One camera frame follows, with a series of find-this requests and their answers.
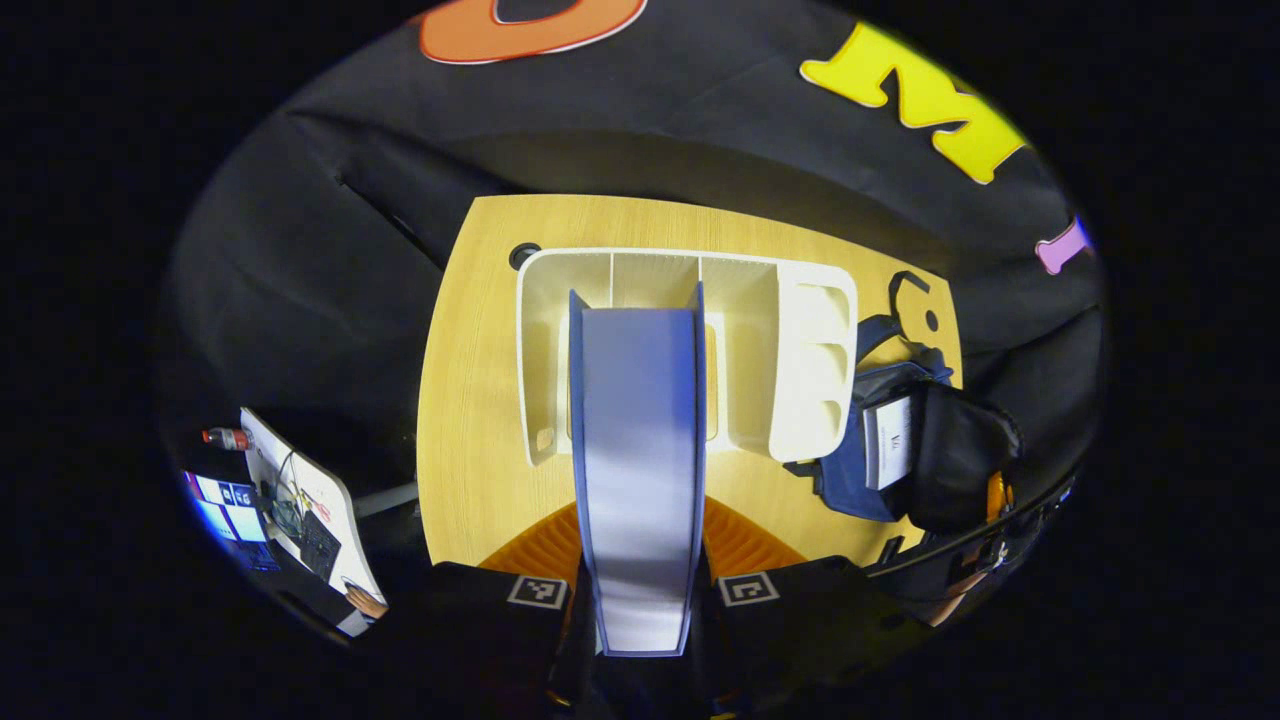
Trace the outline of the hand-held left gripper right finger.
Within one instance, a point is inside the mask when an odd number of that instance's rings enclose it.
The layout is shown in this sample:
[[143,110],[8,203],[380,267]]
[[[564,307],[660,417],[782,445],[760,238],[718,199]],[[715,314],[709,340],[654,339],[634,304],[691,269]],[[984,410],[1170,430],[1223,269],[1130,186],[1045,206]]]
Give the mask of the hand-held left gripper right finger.
[[840,688],[902,648],[902,607],[846,557],[813,561],[708,500],[690,674],[705,717],[759,717]]

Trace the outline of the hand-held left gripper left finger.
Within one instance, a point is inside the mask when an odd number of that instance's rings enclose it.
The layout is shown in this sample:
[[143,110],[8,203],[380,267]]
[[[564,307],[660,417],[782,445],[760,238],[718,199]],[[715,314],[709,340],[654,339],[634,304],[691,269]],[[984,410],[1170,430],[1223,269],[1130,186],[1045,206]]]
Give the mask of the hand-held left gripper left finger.
[[385,652],[470,717],[586,717],[596,598],[579,510],[535,521],[477,566],[439,562],[390,602]]

